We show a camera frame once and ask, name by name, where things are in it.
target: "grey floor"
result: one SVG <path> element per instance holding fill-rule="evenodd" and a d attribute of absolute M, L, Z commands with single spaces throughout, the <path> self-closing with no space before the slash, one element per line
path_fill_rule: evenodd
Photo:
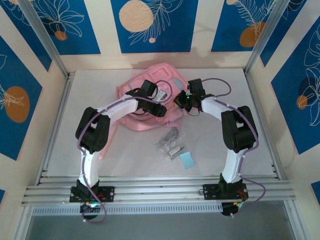
<path fill-rule="evenodd" d="M 103 224 L 79 216 L 35 216 L 27 240 L 290 240 L 283 202 L 259 202 L 234 217 L 221 213 L 110 215 Z"/>

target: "white table surface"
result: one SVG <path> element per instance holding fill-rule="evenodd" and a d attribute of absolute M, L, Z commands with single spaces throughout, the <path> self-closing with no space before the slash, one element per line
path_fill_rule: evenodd
<path fill-rule="evenodd" d="M 79 175 L 81 155 L 76 147 L 75 132 L 85 108 L 98 108 L 115 101 L 116 86 L 140 71 L 106 69 L 76 72 L 49 160 L 48 176 Z M 241 172 L 246 176 L 273 175 L 272 157 L 262 135 L 243 70 L 220 68 L 179 69 L 179 71 L 186 80 L 216 77 L 230 83 L 231 94 L 220 99 L 234 106 L 250 107 L 260 142 L 257 150 L 248 153 Z M 206 81 L 203 86 L 207 94 L 218 95 L 228 91 L 228 87 L 219 81 Z M 156 151 L 154 143 L 169 131 L 167 127 L 132 131 L 119 125 L 106 156 L 101 160 L 99 175 L 101 177 L 218 176 L 224 169 L 227 156 L 221 122 L 203 112 L 199 116 L 186 115 L 178 121 L 182 123 L 182 129 L 186 132 L 183 143 L 191 153 L 195 167 L 185 170 L 179 157 L 166 162 L 164 156 Z"/>

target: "light blue sticky note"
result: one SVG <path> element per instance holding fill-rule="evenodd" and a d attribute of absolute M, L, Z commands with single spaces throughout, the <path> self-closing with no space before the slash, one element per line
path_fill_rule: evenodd
<path fill-rule="evenodd" d="M 186 153 L 181 154 L 180 158 L 181 158 L 181 161 L 182 161 L 185 169 L 190 169 L 190 168 L 195 166 L 195 162 L 192 159 L 191 154 L 190 154 L 189 151 L 186 152 Z"/>

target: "small plastic packet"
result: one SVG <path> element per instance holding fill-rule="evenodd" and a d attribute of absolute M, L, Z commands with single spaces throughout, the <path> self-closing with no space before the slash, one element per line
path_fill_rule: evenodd
<path fill-rule="evenodd" d="M 156 149 L 164 155 L 165 162 L 170 162 L 185 152 L 186 147 L 182 143 L 185 136 L 186 133 L 181 128 L 173 127 L 155 143 Z"/>

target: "pink backpack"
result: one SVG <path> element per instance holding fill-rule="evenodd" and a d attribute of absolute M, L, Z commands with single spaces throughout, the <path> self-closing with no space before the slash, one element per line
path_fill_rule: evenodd
<path fill-rule="evenodd" d="M 156 83 L 159 80 L 165 80 L 172 86 L 172 96 L 165 102 L 163 105 L 166 107 L 167 111 L 164 117 L 155 117 L 149 113 L 143 115 L 128 114 L 121 119 L 119 123 L 125 125 L 131 130 L 134 131 L 144 131 L 148 129 L 153 129 L 159 126 L 166 127 L 179 127 L 180 124 L 175 123 L 174 121 L 181 118 L 185 112 L 184 110 L 178 108 L 173 100 L 176 95 L 178 95 L 182 90 L 187 92 L 188 83 L 184 77 L 170 64 L 168 63 L 159 63 L 153 65 L 141 73 L 135 75 L 129 79 L 124 84 L 116 88 L 115 96 L 117 99 L 121 98 L 126 92 L 140 88 L 145 80 L 149 80 L 152 83 Z M 166 92 L 167 95 L 170 95 L 170 88 L 165 82 L 159 82 L 158 91 L 162 93 Z M 143 113 L 142 110 L 138 110 L 137 114 Z"/>

